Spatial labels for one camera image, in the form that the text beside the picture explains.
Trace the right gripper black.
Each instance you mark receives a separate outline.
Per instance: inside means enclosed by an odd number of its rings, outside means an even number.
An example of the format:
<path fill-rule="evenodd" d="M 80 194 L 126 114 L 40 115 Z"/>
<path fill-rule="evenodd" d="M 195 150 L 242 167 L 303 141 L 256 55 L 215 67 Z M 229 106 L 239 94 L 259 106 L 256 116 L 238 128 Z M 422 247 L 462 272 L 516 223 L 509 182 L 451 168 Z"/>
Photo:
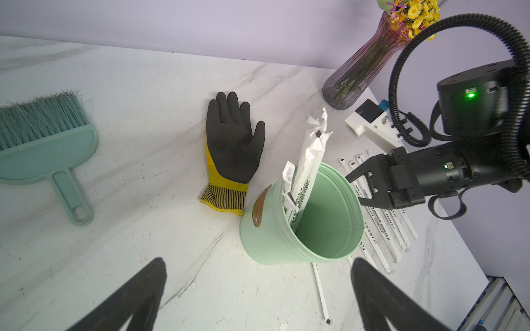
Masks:
<path fill-rule="evenodd" d="M 395 148 L 390 154 L 378 154 L 368 158 L 352 170 L 346 180 L 353 183 L 361 176 L 366 177 L 366 191 L 371 193 L 371 198 L 359 198 L 363 206 L 392 210 L 426 202 L 405 147 Z"/>

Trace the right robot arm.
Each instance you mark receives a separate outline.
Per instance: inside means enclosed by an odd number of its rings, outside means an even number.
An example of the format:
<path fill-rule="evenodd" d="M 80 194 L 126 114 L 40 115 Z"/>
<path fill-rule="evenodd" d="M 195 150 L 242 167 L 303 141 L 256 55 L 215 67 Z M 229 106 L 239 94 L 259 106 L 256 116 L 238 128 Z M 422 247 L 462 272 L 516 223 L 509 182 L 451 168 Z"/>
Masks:
<path fill-rule="evenodd" d="M 429 124 L 413 114 L 400 116 L 398 80 L 411 53 L 430 36 L 450 28 L 477 28 L 497 37 L 511 59 L 443 79 Z M 497 185 L 517 193 L 529 180 L 529 44 L 510 23 L 467 13 L 442 19 L 404 48 L 390 76 L 389 112 L 407 145 L 364 161 L 346 176 L 365 177 L 366 207 L 393 210 L 462 198 L 479 186 Z"/>

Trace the yellow flower bouquet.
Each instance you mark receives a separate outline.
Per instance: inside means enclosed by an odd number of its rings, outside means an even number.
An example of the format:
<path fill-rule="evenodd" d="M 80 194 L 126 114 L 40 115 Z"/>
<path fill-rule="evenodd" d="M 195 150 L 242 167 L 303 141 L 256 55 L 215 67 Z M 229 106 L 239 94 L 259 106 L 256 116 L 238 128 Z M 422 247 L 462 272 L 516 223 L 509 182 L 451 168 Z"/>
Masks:
<path fill-rule="evenodd" d="M 440 21 L 438 1 L 432 0 L 378 0 L 384 11 L 383 17 L 390 30 L 401 36 L 413 39 L 423 30 Z"/>

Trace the black yellow work glove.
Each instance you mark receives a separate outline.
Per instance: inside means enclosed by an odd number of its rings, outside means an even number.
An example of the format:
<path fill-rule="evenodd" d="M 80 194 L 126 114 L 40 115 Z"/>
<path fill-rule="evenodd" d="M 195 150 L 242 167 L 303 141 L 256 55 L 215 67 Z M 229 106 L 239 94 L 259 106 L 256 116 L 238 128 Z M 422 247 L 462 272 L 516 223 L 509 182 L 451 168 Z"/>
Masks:
<path fill-rule="evenodd" d="M 266 124 L 251 124 L 251 105 L 235 92 L 218 92 L 206 115 L 208 185 L 200 201 L 218 212 L 244 214 L 251 179 L 264 150 Z"/>

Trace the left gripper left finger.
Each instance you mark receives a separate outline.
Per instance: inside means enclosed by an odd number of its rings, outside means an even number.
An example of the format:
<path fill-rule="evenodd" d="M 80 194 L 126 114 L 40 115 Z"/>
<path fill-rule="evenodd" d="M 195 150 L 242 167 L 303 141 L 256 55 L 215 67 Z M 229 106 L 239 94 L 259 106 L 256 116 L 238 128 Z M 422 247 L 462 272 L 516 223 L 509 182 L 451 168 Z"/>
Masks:
<path fill-rule="evenodd" d="M 166 264 L 157 257 L 69 329 L 152 330 L 166 280 Z"/>

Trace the green storage cup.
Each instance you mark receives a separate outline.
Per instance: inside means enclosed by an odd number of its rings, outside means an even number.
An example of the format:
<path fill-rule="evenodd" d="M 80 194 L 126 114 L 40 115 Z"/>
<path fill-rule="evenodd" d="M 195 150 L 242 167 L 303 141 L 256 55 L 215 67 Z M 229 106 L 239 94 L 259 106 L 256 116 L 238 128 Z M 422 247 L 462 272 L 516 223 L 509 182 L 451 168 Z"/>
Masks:
<path fill-rule="evenodd" d="M 256 262 L 333 262 L 351 256 L 359 247 L 364 233 L 361 205 L 335 168 L 321 164 L 297 230 L 288 223 L 283 200 L 283 181 L 278 180 L 244 212 L 240 239 Z"/>

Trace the green hand brush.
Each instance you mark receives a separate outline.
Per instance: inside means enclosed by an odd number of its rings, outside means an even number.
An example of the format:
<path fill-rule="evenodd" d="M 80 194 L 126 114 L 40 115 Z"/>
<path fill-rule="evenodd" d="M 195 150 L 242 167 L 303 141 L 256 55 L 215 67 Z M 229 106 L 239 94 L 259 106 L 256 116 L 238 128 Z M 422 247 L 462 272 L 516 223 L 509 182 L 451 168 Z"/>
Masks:
<path fill-rule="evenodd" d="M 87 162 L 98 145 L 95 126 L 73 91 L 1 107 L 1 183 L 51 182 L 75 226 L 87 226 L 94 214 L 73 169 Z"/>

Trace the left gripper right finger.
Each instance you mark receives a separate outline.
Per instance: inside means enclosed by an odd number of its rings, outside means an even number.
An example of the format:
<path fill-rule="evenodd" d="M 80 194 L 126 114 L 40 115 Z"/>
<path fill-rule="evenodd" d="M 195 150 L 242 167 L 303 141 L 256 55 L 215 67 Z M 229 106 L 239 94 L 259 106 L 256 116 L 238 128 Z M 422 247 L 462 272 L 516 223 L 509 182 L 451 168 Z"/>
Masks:
<path fill-rule="evenodd" d="M 351 282 L 365 330 L 448 330 L 362 258 L 353 261 Z"/>

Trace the purple glass vase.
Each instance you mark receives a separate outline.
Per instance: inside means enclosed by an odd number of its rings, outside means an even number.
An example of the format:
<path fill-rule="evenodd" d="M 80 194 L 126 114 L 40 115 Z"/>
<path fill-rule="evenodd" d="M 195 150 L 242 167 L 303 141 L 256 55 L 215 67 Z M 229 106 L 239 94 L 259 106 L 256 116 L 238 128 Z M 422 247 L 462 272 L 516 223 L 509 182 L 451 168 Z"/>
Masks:
<path fill-rule="evenodd" d="M 410 38 L 384 12 L 375 34 L 324 83 L 322 95 L 336 110 L 353 106 L 389 59 L 402 50 Z"/>

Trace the bundle of wrapped straws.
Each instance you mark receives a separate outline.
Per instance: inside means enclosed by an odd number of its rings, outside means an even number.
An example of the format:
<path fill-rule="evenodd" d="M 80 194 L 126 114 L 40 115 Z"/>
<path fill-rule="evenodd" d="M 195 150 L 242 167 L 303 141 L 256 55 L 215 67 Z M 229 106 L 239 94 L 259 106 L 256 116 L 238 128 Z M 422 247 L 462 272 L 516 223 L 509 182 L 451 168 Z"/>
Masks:
<path fill-rule="evenodd" d="M 284 167 L 283 200 L 287 223 L 293 231 L 298 229 L 303 212 L 316 182 L 328 139 L 331 133 L 327 130 L 327 110 L 322 110 L 319 119 L 308 117 L 302 152 L 298 163 L 288 161 Z"/>

